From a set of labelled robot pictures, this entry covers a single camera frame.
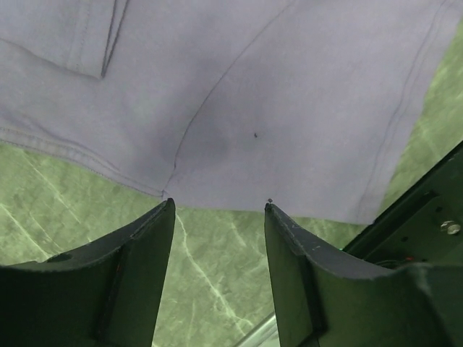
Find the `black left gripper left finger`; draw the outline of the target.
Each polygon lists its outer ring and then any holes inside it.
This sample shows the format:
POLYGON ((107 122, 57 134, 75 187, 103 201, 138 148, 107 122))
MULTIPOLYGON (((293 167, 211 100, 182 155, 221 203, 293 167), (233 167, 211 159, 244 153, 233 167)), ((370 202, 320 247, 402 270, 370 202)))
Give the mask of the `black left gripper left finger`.
POLYGON ((43 262, 1 268, 3 346, 150 346, 174 235, 163 201, 43 262))

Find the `purple t-shirt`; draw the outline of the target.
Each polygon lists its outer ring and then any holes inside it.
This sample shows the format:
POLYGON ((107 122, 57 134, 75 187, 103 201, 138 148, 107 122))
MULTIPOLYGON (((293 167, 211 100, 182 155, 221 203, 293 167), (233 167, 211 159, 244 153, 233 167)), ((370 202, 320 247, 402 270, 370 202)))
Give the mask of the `purple t-shirt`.
POLYGON ((1 140, 180 205, 369 224, 460 1, 3 1, 1 140))

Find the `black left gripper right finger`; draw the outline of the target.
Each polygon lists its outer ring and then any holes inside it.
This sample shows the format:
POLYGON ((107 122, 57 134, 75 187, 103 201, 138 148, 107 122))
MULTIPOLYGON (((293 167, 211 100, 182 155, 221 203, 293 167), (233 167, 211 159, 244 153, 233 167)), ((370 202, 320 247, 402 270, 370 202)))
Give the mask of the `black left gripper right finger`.
POLYGON ((460 346, 462 268, 390 270, 358 259, 265 208, 265 240, 282 346, 460 346))

